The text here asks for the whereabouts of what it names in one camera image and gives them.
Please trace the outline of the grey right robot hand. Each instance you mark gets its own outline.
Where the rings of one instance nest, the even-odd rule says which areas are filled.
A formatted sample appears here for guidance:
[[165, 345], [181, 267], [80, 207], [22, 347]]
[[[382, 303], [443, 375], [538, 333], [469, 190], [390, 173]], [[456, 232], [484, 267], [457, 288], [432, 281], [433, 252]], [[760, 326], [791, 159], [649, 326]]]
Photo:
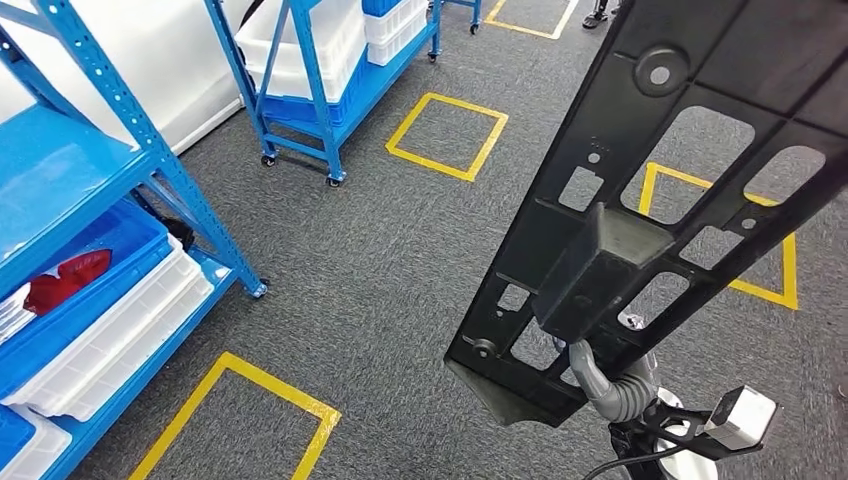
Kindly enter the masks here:
[[586, 340], [571, 343], [568, 357], [573, 375], [590, 402], [604, 408], [618, 403], [619, 394], [614, 384], [597, 366], [593, 350]]

